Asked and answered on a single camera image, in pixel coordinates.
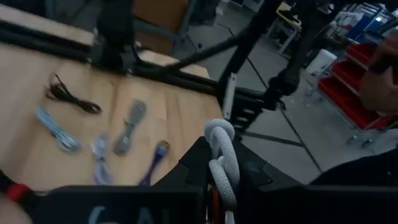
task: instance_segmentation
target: coiled cable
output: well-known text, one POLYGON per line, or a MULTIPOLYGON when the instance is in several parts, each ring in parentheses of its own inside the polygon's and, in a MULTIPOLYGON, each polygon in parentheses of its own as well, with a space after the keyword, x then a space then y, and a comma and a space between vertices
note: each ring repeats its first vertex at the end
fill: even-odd
POLYGON ((213 119, 205 125, 205 138, 210 143, 213 157, 209 162, 210 172, 224 207, 229 211, 238 205, 235 192, 240 181, 238 159, 232 145, 234 135, 232 124, 223 119, 213 119))
POLYGON ((93 154, 96 159, 94 181, 97 185, 111 185, 113 183, 111 171, 105 161, 107 141, 108 137, 105 134, 100 134, 92 145, 93 154))
POLYGON ((81 109, 91 114, 100 114, 102 112, 100 106, 90 101, 81 100, 73 96, 67 86, 61 81, 60 77, 56 73, 51 73, 49 77, 50 87, 47 89, 45 96, 51 100, 68 102, 79 106, 81 109), (52 80, 57 78, 59 83, 54 83, 52 80))
POLYGON ((149 170, 144 176, 144 178, 139 182, 140 186, 150 187, 150 180, 152 179, 152 174, 155 171, 155 168, 160 164, 162 159, 167 155, 170 151, 170 144, 167 141, 161 140, 156 145, 155 155, 150 164, 149 170))
POLYGON ((81 147, 81 142, 75 137, 66 133, 51 117, 51 115, 42 108, 36 108, 38 119, 46 126, 53 136, 57 139, 58 145, 65 152, 77 152, 81 147))

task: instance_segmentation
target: hand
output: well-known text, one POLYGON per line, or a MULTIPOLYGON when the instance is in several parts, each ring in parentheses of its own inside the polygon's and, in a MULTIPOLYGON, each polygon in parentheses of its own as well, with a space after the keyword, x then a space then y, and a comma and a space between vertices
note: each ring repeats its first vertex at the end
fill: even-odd
POLYGON ((16 203, 0 195, 0 223, 32 224, 32 221, 16 203))
POLYGON ((380 60, 383 56, 394 56, 398 58, 398 34, 389 35, 377 48, 374 53, 371 64, 380 60))

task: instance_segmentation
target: white braided rope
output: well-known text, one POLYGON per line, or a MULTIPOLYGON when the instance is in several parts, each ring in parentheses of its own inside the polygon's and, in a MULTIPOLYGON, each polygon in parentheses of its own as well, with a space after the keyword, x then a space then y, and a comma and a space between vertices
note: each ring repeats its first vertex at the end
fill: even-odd
POLYGON ((236 209, 234 192, 240 181, 238 160, 232 145, 234 135, 232 124, 223 119, 213 119, 205 125, 205 138, 210 143, 213 156, 209 168, 226 210, 236 209))

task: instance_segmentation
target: red storage bin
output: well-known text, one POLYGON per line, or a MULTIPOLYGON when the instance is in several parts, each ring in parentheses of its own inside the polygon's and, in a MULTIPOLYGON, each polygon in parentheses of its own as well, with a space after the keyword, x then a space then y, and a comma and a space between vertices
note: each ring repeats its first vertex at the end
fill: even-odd
POLYGON ((333 72, 333 75, 342 79, 357 92, 359 91, 359 86, 365 73, 365 70, 362 67, 351 61, 344 61, 335 63, 331 71, 333 72))
MULTIPOLYGON (((353 98, 352 100, 346 101, 341 105, 341 109, 346 115, 360 128, 364 129, 372 122, 377 120, 380 116, 375 112, 366 109, 359 98, 353 98)), ((386 127, 389 122, 394 119, 393 116, 381 119, 374 124, 370 129, 381 129, 386 127)))
POLYGON ((374 43, 351 45, 347 48, 347 54, 365 66, 369 66, 376 49, 377 45, 374 43))
POLYGON ((322 78, 318 83, 318 89, 324 92, 337 105, 343 105, 346 101, 356 97, 335 77, 322 78))

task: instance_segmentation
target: wooden table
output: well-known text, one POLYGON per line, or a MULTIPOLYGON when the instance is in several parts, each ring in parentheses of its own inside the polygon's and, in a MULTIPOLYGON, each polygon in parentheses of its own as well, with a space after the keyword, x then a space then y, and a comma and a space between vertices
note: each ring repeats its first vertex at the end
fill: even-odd
MULTIPOLYGON (((0 7, 0 19, 83 43, 93 38, 89 32, 5 6, 0 7)), ((153 52, 143 52, 141 57, 161 65, 176 61, 153 52)), ((0 168, 34 190, 94 184, 95 160, 90 144, 100 133, 108 133, 112 141, 107 163, 116 185, 137 185, 149 168, 155 145, 160 140, 168 141, 170 152, 154 174, 154 183, 203 135, 207 121, 222 118, 214 96, 139 77, 113 75, 88 64, 11 45, 0 44, 0 71, 0 168), (97 103, 103 112, 91 115, 76 106, 47 99, 45 87, 52 72, 74 95, 97 103), (146 115, 133 134, 132 148, 119 157, 111 149, 125 128, 124 119, 134 100, 146 103, 146 115), (66 132, 79 139, 82 151, 73 156, 61 151, 36 118, 36 107, 45 108, 66 132)), ((185 71, 208 78, 206 69, 196 65, 185 71)), ((13 203, 0 198, 0 223, 30 221, 13 203)))

